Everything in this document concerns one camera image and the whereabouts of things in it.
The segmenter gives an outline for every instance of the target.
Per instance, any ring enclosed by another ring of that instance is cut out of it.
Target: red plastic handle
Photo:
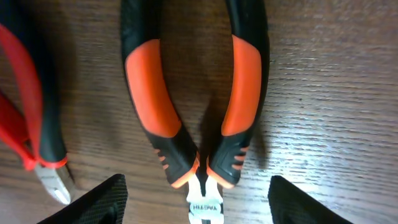
[[[66,164],[52,57],[17,1],[0,1],[0,45],[13,68],[33,155],[48,168]]]
[[[20,155],[25,170],[32,170],[36,160],[25,142],[29,139],[26,123],[21,113],[0,93],[0,138]]]

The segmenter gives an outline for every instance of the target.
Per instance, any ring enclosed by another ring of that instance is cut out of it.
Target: plier handle
[[[0,1],[0,44],[14,71],[24,111],[23,117],[0,93],[0,138],[21,156],[27,170],[37,162],[48,168],[64,166],[67,152],[53,61],[32,20],[13,0]]]
[[[139,120],[157,149],[168,182],[178,188],[195,174],[197,147],[174,110],[162,74],[160,13],[163,0],[122,0],[122,57]],[[234,75],[221,128],[222,141],[208,158],[207,174],[230,189],[244,157],[267,90],[269,39],[262,0],[226,0],[231,21]]]

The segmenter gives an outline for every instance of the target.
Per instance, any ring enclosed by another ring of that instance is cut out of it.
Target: pliers
[[[75,188],[66,167],[55,68],[44,40],[15,0],[0,0],[0,44],[24,111],[23,116],[0,91],[0,139],[20,155],[25,170],[35,170],[53,198],[69,204]]]
[[[223,223],[226,189],[239,181],[244,158],[267,90],[269,39],[263,0],[226,0],[231,21],[234,75],[221,127],[222,139],[207,158],[206,195],[196,172],[198,148],[174,110],[162,74],[160,12],[163,0],[122,0],[121,53],[127,85],[138,118],[174,188],[189,184],[191,223]]]

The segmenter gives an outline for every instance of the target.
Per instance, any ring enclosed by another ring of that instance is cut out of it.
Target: diagonal cutting pliers
[[[239,181],[244,158],[266,95],[269,39],[263,0],[226,0],[231,22],[234,74],[221,127],[222,139],[207,158],[206,195],[195,175],[198,148],[174,110],[162,74],[160,13],[163,0],[122,0],[122,58],[132,102],[174,188],[189,183],[191,223],[223,223],[223,199],[217,183],[231,189]]]
[[[66,167],[55,68],[44,40],[14,0],[0,0],[0,44],[24,111],[23,116],[0,91],[0,139],[20,155],[25,170],[35,170],[53,198],[69,204],[75,187]]]

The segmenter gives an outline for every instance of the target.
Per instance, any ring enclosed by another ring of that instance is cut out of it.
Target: wooden table
[[[223,1],[166,0],[165,79],[201,149],[228,105],[232,41]],[[129,188],[124,223],[188,223],[152,153],[123,77],[119,1],[23,1],[54,55],[62,131],[79,194],[115,173]],[[224,191],[225,223],[272,223],[267,191],[283,175],[354,223],[398,223],[398,2],[266,0],[268,94],[243,176]],[[0,86],[18,105],[1,54]],[[62,208],[0,144],[1,223]]]

